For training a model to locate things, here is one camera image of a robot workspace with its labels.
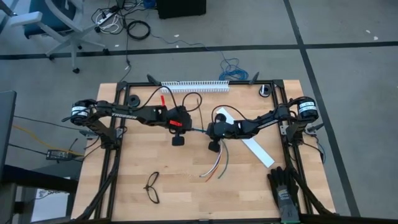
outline wooden table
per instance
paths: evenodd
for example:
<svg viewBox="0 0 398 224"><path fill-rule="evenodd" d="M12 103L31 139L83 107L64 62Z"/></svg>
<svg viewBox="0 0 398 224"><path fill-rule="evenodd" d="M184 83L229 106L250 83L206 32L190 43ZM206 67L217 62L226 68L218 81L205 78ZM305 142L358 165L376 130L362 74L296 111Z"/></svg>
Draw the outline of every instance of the wooden table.
<svg viewBox="0 0 398 224"><path fill-rule="evenodd" d="M284 85L288 99L303 95L298 80L285 80ZM272 97L259 96L259 85L230 87L227 93L201 93L201 112L205 128L211 121L212 109L220 104L236 107L247 118L255 118L274 109ZM101 84L98 100L113 102L115 88L115 83ZM133 87L130 94L138 95L143 104L154 90L154 86ZM158 91L148 105L161 105L160 95L161 92ZM184 95L175 94L177 104L182 102ZM174 107L169 94L165 94L165 100L169 109ZM189 96L185 106L194 108L196 105L196 97ZM229 108L226 110L235 119L241 119L237 112ZM193 127L201 128L199 111L190 114ZM109 124L110 118L101 120L104 124ZM266 178L271 168L284 167L277 125L263 129L254 138L275 160L269 169L241 140L226 140L229 149L228 169L221 179L217 179L226 162L224 157L221 167L208 182L205 182L206 178L199 178L200 174L211 168L217 157L217 153L207 149L210 142L208 136L199 132L189 132L184 135L184 146L173 147L172 135L164 128L144 126L134 120L126 120L126 126L128 131L123 137L112 221L279 217ZM313 146L317 145L310 136L305 135L304 141ZM304 145L299 148L308 186L319 201L333 212L335 209L319 152ZM104 150L101 149L85 159L72 218L79 216L93 199L100 182L103 160ZM154 185L159 194L160 204L152 203L143 189L148 177L155 171L160 172ZM105 195L103 216L107 204L108 195Z"/></svg>

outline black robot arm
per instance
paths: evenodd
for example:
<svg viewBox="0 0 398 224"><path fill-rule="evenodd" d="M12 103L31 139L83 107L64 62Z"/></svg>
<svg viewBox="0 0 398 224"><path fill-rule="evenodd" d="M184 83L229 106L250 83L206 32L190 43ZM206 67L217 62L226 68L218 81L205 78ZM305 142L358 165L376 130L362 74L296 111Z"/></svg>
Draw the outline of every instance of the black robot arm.
<svg viewBox="0 0 398 224"><path fill-rule="evenodd" d="M297 115L290 110L294 105L297 105ZM209 144L209 149L218 152L220 139L249 139L258 134L261 129L279 121L291 121L292 124L286 128L287 139L289 142L299 141L302 140L302 132L306 125L316 119L318 119L318 112L315 101L307 96L290 100L286 104L279 104L276 109L256 119L236 120L233 124L226 122L225 115L218 114L206 130L206 134L213 140Z"/></svg>
<svg viewBox="0 0 398 224"><path fill-rule="evenodd" d="M117 105L107 101L80 100L72 105L70 121L78 126L86 126L96 133L102 142L102 147L117 148L119 141L117 131L106 127L100 118L114 116L118 118L135 119L148 126L161 126L175 134L173 145L184 144L183 137L186 131L192 129L192 120L184 106L167 110L166 106L133 107Z"/></svg>

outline white slotted duct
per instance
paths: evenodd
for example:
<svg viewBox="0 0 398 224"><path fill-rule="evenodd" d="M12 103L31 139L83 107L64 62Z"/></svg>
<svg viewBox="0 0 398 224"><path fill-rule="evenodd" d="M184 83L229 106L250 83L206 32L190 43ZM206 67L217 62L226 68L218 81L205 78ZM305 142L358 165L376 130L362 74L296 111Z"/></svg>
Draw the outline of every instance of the white slotted duct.
<svg viewBox="0 0 398 224"><path fill-rule="evenodd" d="M163 86L171 89L172 93L213 93L229 91L229 81L183 81L183 82L162 82ZM168 93L166 88L161 89L162 93Z"/></svg>

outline glasses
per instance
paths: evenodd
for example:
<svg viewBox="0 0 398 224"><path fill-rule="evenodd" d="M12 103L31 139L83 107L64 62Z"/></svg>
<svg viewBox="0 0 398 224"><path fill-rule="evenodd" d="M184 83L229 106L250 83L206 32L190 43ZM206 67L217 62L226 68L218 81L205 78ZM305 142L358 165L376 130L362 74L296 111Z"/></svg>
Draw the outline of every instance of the glasses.
<svg viewBox="0 0 398 224"><path fill-rule="evenodd" d="M157 196L157 192L155 188L153 188L153 184L157 180L157 177L159 176L159 172L154 172L151 174L148 178L147 185L145 185L144 189L147 191L149 200L151 200L154 203L160 203L159 197Z"/></svg>

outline black glove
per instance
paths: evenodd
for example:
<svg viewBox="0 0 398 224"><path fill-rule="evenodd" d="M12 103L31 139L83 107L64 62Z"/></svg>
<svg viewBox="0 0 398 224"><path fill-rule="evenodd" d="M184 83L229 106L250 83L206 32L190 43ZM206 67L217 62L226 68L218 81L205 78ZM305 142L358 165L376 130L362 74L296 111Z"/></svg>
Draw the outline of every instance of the black glove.
<svg viewBox="0 0 398 224"><path fill-rule="evenodd" d="M268 174L267 177L275 203L279 207L280 222L299 223L299 212L297 210L299 187L296 186L288 170L277 167L272 169L271 174Z"/></svg>

